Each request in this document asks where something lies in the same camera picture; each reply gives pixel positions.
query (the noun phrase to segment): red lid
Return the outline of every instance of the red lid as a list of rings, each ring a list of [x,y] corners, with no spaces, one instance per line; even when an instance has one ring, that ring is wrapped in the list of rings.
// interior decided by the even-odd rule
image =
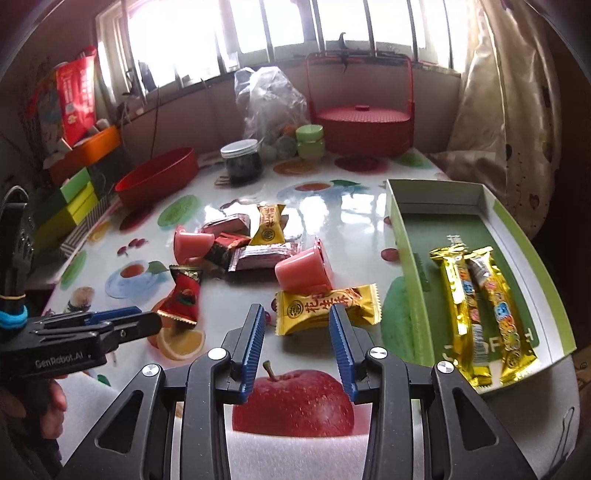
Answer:
[[[318,118],[333,122],[397,124],[410,120],[410,115],[397,110],[369,105],[339,106],[318,113]]]

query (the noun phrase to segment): finger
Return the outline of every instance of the finger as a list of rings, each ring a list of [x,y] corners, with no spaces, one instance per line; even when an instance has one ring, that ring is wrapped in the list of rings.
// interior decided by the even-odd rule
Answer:
[[[0,388],[0,411],[17,419],[27,416],[27,411],[19,399],[3,388]]]
[[[61,411],[68,409],[68,402],[66,400],[66,394],[61,389],[61,386],[55,380],[49,380],[49,395],[53,404]]]
[[[48,440],[57,439],[64,431],[63,423],[64,413],[55,406],[50,406],[40,419],[41,436]]]

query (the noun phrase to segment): window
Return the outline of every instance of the window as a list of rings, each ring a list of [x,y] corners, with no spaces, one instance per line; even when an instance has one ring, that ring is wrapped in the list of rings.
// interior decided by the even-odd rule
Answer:
[[[141,89],[134,93],[149,98],[159,88],[167,93],[243,66],[339,48],[343,32],[348,48],[369,50],[366,9],[378,51],[413,57],[409,8],[419,60],[447,67],[450,35],[454,49],[465,49],[457,33],[465,31],[465,4],[456,0],[447,1],[447,16],[446,0],[124,1],[96,20],[102,74],[115,103],[131,91],[134,70]]]

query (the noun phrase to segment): metal hook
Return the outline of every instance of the metal hook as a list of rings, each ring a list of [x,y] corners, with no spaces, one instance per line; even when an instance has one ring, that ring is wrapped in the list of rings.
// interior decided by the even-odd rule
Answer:
[[[562,463],[564,460],[564,451],[566,450],[566,444],[569,440],[569,433],[570,433],[570,426],[573,422],[574,418],[574,406],[570,407],[564,416],[562,417],[562,433],[560,434],[560,440],[558,441],[558,446],[556,447],[556,451],[554,452],[554,456],[552,457],[552,461],[550,462],[550,470],[554,469],[557,463]]]

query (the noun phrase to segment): silver screw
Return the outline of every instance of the silver screw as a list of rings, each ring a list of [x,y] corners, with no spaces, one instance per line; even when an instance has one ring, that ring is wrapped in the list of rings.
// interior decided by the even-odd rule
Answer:
[[[386,356],[388,355],[388,351],[385,348],[382,348],[380,346],[375,346],[369,351],[369,354],[372,357],[380,360],[382,358],[386,358]]]
[[[160,372],[160,367],[156,364],[149,364],[146,365],[145,367],[143,367],[142,369],[142,373],[146,376],[146,377],[153,377],[154,375],[156,375],[158,372]]]
[[[442,373],[442,374],[450,374],[453,372],[453,365],[446,361],[446,360],[441,360],[438,364],[437,364],[437,369]]]
[[[207,352],[207,356],[212,360],[221,360],[226,356],[226,349],[220,346],[212,348],[209,352]]]

